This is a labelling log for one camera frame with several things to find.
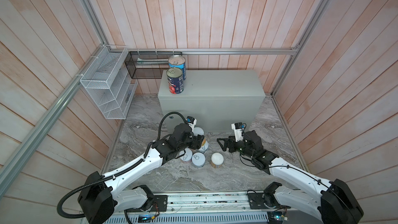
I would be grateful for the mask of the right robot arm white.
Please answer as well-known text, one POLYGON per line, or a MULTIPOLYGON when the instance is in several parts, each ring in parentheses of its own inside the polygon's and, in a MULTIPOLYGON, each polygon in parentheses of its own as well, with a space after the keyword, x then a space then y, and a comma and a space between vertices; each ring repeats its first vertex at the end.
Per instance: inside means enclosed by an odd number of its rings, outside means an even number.
POLYGON ((219 138, 217 143, 223 151, 238 152, 253 167, 295 187, 292 190, 281 183, 271 183, 263 192, 265 207, 275 211, 284 207, 294 208, 324 224, 357 224, 364 216, 360 204, 344 181, 330 181, 291 165, 279 155, 264 149, 255 131, 219 138))

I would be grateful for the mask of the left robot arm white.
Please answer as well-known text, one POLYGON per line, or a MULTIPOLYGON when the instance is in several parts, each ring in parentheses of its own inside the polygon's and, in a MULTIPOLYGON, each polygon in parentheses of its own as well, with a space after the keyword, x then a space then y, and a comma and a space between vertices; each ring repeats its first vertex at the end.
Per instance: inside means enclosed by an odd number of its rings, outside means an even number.
POLYGON ((190 125, 181 123, 172 134, 158 137, 148 144, 144 154, 131 162, 103 175, 98 172, 89 175, 78 196, 78 203, 88 223, 102 224, 115 211, 147 206, 151 198, 147 187, 139 187, 144 200, 136 200, 135 205, 123 203, 120 194, 144 174, 181 158, 185 149, 201 148, 204 139, 203 134, 195 135, 190 125))

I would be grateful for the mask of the blue soup can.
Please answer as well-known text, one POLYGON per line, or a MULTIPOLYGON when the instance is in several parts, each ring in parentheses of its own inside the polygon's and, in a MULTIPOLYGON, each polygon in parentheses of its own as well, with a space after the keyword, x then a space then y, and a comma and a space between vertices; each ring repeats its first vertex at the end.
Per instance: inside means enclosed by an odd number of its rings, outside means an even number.
POLYGON ((182 70, 183 79, 186 79, 186 59, 180 55, 174 55, 169 57, 169 67, 178 67, 182 70))

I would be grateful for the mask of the dark tomato can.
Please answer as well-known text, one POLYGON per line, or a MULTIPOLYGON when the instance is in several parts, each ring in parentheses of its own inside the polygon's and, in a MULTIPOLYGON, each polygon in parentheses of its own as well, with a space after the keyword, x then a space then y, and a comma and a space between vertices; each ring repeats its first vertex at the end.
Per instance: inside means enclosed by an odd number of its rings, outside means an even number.
POLYGON ((171 67, 166 72, 169 82, 169 90, 172 94, 180 94, 183 92, 183 71, 178 67, 171 67))

